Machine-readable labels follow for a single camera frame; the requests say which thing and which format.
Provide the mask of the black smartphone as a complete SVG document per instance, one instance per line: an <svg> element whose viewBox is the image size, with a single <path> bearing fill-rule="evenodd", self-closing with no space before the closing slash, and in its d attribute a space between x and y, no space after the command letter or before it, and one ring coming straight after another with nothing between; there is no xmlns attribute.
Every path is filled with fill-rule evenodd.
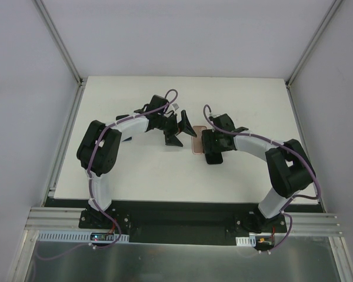
<svg viewBox="0 0 353 282"><path fill-rule="evenodd" d="M123 139L121 142L128 142L128 141L131 141L131 140L132 140L132 137L129 137L129 138Z"/></svg>

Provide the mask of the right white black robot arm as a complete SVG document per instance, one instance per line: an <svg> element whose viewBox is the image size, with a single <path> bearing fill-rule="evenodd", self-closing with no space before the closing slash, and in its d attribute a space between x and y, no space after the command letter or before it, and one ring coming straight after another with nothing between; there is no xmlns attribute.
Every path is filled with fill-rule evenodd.
<svg viewBox="0 0 353 282"><path fill-rule="evenodd" d="M223 152L249 153L267 164L271 189L253 212L241 220L253 233L269 230L298 193L317 178L302 145L296 139L277 142L234 126L227 115L205 116L212 129L202 131L202 147L209 165L223 162Z"/></svg>

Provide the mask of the pink silicone phone case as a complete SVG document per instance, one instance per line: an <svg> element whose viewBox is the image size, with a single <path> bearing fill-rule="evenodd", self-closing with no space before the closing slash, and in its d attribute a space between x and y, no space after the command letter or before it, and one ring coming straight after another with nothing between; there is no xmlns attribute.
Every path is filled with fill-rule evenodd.
<svg viewBox="0 0 353 282"><path fill-rule="evenodd" d="M197 134L196 137L192 137L192 152L195 155L202 155L204 154L204 147L202 143L202 132L207 130L206 126L193 126L192 127L195 133Z"/></svg>

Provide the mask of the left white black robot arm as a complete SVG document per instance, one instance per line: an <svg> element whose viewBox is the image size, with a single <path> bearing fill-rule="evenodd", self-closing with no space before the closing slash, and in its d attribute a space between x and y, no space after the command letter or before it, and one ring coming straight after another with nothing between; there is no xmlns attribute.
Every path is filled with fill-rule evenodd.
<svg viewBox="0 0 353 282"><path fill-rule="evenodd" d="M182 132L197 137L185 110L181 111L181 120L178 120L176 108L168 110L174 101L154 95L142 108L120 116L110 124L98 120L89 124L76 157L88 179L88 204L95 211L92 221L99 228L105 229L114 222L112 213L108 211L112 199L105 175L114 167L122 142L154 129L163 132L167 146L183 147L177 138Z"/></svg>

